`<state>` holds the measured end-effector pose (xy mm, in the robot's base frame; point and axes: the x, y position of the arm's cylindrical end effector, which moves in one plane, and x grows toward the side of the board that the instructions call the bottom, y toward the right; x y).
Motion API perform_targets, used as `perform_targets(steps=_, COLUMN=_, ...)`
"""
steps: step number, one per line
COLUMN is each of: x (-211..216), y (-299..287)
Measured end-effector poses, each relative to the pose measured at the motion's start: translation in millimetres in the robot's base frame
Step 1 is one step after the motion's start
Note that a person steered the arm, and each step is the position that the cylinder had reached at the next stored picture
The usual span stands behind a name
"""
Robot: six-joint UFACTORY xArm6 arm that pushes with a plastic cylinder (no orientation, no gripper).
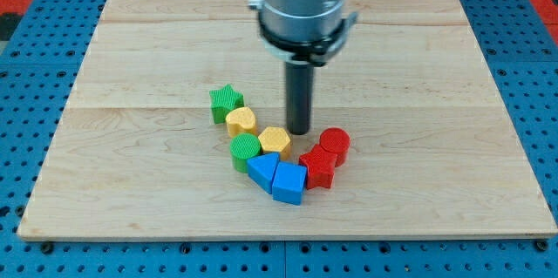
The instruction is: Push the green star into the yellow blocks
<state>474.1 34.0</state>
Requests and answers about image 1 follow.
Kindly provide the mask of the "black clamp ring mount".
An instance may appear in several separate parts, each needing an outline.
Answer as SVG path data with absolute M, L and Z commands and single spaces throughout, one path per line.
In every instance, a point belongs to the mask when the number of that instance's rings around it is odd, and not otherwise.
M 315 67 L 325 66 L 343 49 L 357 19 L 358 13 L 353 11 L 329 35 L 317 41 L 294 42 L 279 38 L 264 24 L 261 13 L 257 15 L 259 35 L 271 55 L 288 64 L 311 64 Z

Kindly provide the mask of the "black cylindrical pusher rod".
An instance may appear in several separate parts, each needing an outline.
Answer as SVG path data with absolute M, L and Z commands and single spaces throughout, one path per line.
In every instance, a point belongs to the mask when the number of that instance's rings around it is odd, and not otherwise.
M 286 125 L 295 135 L 310 130 L 314 71 L 311 64 L 285 64 Z

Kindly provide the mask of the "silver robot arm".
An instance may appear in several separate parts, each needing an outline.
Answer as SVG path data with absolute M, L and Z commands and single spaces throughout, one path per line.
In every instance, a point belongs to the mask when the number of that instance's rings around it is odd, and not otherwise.
M 284 62 L 286 126 L 310 130 L 314 70 L 344 47 L 357 13 L 343 16 L 345 0 L 248 0 L 257 12 L 266 50 Z

